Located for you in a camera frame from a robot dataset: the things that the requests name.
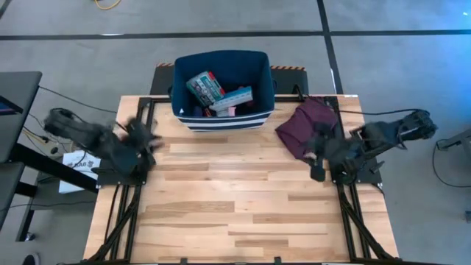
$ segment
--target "black desk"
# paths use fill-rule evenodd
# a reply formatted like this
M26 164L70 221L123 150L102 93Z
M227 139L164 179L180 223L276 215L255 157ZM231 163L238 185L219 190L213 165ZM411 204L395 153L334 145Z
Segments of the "black desk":
M38 71L0 73L0 95L23 109L22 114L0 116L0 229L14 194L34 197L38 187L20 181L24 166L49 174L95 194L96 181L36 151L17 143L24 122L39 89L42 74ZM33 210L22 224L17 240L23 241Z

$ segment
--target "white paper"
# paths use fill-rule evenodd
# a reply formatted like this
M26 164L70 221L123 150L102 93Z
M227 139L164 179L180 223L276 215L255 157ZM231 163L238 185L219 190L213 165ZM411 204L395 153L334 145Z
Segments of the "white paper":
M72 153L64 154L62 164L69 167L75 166L75 164L77 164L83 158L83 153L84 151L79 150ZM100 162L101 162L101 159L95 158L94 156L87 153L85 157L83 158L82 162L80 162L80 164L75 166L74 169L96 180L98 175L93 173L91 169L99 167ZM74 191L81 191L81 190L83 190L83 188L79 188L65 181L60 181L59 183L59 193L61 194L66 194L66 193L70 193Z

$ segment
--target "small pink item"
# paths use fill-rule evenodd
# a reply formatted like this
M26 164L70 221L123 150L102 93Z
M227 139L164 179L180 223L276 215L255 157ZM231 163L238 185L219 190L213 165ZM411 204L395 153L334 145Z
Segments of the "small pink item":
M236 115L236 107L229 107L229 116L234 117Z

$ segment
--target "package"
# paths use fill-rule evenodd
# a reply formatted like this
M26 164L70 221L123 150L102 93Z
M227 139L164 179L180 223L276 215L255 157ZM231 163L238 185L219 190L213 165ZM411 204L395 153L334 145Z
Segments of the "package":
M252 100L252 87L248 86L225 94L223 99L214 102L209 108L215 111L227 110L229 107Z
M186 83L186 87L203 107L213 104L224 96L224 90L210 71L204 71L191 78Z

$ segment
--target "white stripe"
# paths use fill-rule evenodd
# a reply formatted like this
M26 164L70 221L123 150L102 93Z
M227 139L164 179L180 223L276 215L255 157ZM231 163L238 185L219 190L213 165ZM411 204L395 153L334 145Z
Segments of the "white stripe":
M333 83L333 90L337 93L337 88L336 88L336 79L333 78L333 70L330 69L330 76L332 77L332 83Z
M193 130L194 132L218 132L222 130L245 130L245 129L256 129L260 128L261 125L254 126L254 127L247 127L247 128L238 128L238 129L219 129L219 130Z
M189 123L184 122L184 124L188 127L223 127L223 126L235 126L235 125L244 125L244 124L255 124L265 122L266 118L263 119L256 119L250 121L239 121L239 122L224 122L224 123L215 123L215 124L199 124L199 123Z
M193 117L185 117L185 116L176 116L177 118L179 119L188 119L188 120L192 120L192 121L207 121L208 119L211 119L211 121L224 121L224 120L233 120L233 119L245 119L245 118L255 118L257 116L261 116L261 115L266 115L268 113L272 113L273 110L270 110L270 111L267 111L267 112L264 112L264 113L257 113L257 114L254 114L254 115L244 115L244 116L236 116L236 117L227 117L227 118L213 118L213 117L206 117L206 118L193 118Z

